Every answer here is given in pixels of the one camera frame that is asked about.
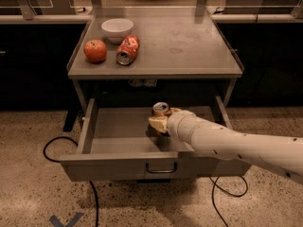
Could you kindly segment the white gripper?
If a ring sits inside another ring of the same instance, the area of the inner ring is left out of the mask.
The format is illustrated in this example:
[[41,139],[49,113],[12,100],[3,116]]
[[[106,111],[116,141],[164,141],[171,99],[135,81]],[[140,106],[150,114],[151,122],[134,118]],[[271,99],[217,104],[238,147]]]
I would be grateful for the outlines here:
[[190,111],[182,111],[180,108],[171,108],[172,115],[151,116],[149,118],[150,125],[161,133],[168,133],[169,136],[186,142],[191,146],[200,146],[203,138],[199,135],[201,131],[199,127],[205,122],[195,113]]

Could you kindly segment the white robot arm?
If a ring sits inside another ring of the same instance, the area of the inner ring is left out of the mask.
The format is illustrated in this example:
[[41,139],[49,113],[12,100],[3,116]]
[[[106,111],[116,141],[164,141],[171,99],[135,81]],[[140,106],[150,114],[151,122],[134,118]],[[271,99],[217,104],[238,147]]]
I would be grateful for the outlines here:
[[303,138],[250,134],[202,119],[187,110],[153,115],[150,125],[205,157],[240,160],[303,184]]

